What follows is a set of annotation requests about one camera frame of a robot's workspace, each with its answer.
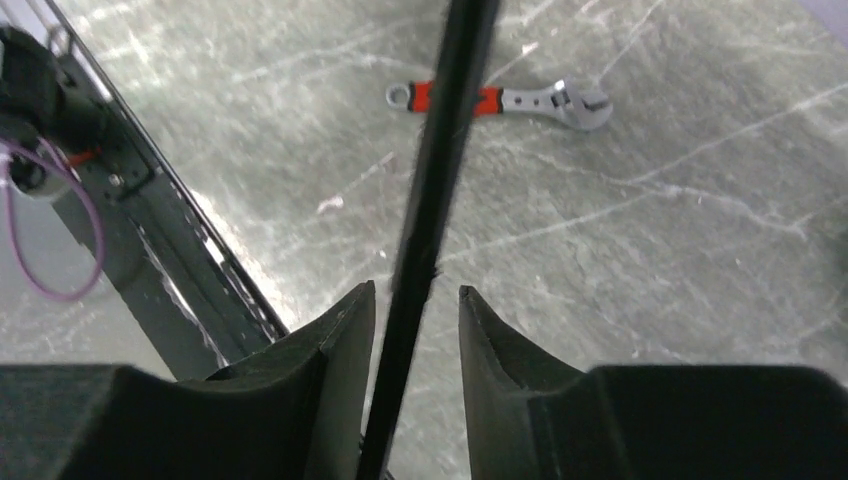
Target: red rubber grip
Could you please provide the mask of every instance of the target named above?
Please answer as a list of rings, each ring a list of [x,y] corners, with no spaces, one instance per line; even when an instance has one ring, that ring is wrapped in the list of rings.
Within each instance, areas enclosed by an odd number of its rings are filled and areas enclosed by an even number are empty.
[[[433,82],[421,82],[409,84],[409,108],[410,112],[427,113],[430,110],[430,88]],[[483,87],[480,89],[480,99],[474,107],[474,116],[497,115],[503,113],[501,103],[502,88]]]

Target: adjustable wrench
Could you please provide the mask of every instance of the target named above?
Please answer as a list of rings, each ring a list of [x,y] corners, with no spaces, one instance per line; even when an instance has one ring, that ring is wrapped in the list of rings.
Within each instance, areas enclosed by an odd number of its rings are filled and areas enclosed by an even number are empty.
[[[431,87],[432,82],[394,84],[386,90],[386,101],[398,110],[424,113],[430,108]],[[575,130],[589,131],[609,120],[612,103],[601,91],[579,91],[569,79],[539,90],[480,89],[475,117],[509,112],[545,115]]]

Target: screw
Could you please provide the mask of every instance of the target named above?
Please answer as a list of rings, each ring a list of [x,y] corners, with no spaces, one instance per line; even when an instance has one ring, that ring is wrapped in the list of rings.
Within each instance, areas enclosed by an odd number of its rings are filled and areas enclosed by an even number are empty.
[[[121,176],[118,175],[117,173],[113,173],[112,175],[109,175],[109,183],[113,187],[120,187],[121,185],[124,184],[124,179],[121,178]]]

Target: black metal rail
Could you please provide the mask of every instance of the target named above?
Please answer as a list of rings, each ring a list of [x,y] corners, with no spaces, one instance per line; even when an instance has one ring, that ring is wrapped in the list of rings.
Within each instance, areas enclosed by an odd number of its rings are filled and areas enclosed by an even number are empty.
[[[379,479],[386,470],[499,6],[499,0],[451,2],[392,280],[357,480]]]

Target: red wire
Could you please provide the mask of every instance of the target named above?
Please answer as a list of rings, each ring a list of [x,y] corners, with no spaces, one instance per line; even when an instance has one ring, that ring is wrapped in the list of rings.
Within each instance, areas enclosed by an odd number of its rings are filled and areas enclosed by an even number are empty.
[[[94,150],[88,150],[82,153],[78,153],[76,155],[71,155],[68,157],[68,166],[71,168],[77,168],[80,165],[88,162],[97,157],[101,153],[100,147],[97,147]]]

